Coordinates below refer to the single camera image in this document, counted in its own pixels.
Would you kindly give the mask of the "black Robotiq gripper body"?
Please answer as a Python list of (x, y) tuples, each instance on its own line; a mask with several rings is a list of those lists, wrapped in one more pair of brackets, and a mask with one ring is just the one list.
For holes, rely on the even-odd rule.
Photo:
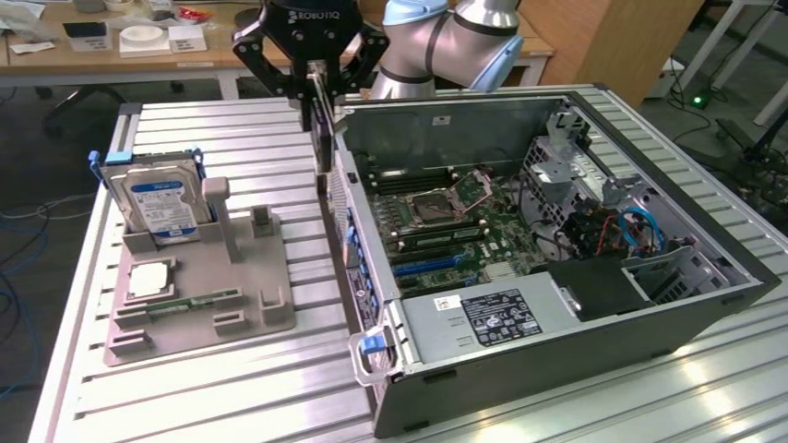
[(265, 1), (259, 22), (293, 62), (338, 61), (363, 18), (357, 1)]

